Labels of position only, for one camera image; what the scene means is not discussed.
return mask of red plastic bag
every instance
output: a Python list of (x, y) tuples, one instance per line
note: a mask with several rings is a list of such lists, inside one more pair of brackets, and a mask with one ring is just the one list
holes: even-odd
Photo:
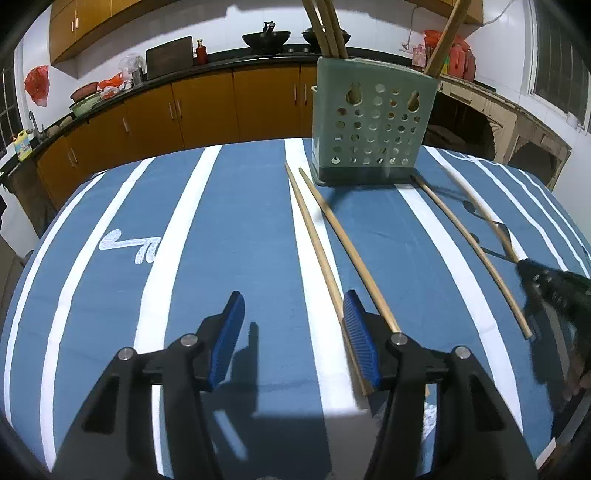
[(47, 106), (47, 95), (49, 95), (49, 71), (48, 65), (35, 67), (25, 79), (25, 91), (31, 96), (31, 100), (38, 106)]
[(119, 72), (114, 77), (111, 77), (109, 80), (103, 80), (99, 82), (99, 87), (101, 90), (105, 90), (107, 87), (118, 87), (123, 83), (123, 77), (121, 76), (121, 72)]

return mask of bowl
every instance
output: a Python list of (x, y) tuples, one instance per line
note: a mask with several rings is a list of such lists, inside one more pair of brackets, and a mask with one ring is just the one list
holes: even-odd
[[(343, 40), (345, 41), (346, 45), (347, 42), (350, 40), (351, 35), (349, 35), (347, 31), (343, 30), (342, 28), (340, 30), (343, 33)], [(316, 40), (316, 34), (314, 33), (312, 27), (306, 28), (306, 30), (303, 31), (301, 34), (304, 37), (304, 40), (306, 40), (312, 47), (312, 51), (320, 52), (320, 46), (318, 45), (318, 40)]]
[(244, 43), (252, 48), (253, 53), (279, 53), (283, 44), (289, 39), (291, 32), (259, 32), (243, 35)]

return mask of red bottle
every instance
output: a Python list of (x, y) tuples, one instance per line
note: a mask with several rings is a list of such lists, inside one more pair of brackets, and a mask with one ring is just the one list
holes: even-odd
[(207, 63), (207, 48), (203, 45), (203, 39), (197, 40), (197, 48), (195, 48), (197, 54), (197, 65), (205, 65)]
[(448, 75), (464, 78), (464, 65), (466, 63), (466, 53), (459, 43), (454, 44), (449, 52), (449, 70)]

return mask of plastic bag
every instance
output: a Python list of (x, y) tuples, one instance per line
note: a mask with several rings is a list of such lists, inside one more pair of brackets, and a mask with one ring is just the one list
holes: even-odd
[(111, 77), (109, 80), (103, 80), (99, 82), (99, 87), (101, 90), (105, 90), (107, 87), (115, 87), (117, 88), (119, 85), (123, 83), (123, 78), (120, 73)]
[(25, 79), (25, 91), (37, 106), (47, 106), (47, 95), (49, 95), (48, 71), (49, 65), (35, 67)]
[(146, 62), (139, 53), (130, 53), (119, 61), (119, 70), (124, 80), (131, 80), (131, 72), (138, 69), (142, 69), (142, 72), (146, 70)]

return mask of red container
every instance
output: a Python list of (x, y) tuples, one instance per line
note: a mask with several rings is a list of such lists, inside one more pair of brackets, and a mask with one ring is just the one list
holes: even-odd
[(466, 53), (459, 43), (456, 43), (449, 52), (448, 75), (464, 78), (464, 66), (466, 64)]
[(473, 82), (476, 76), (476, 57), (472, 50), (466, 52), (466, 64), (464, 65), (464, 80)]

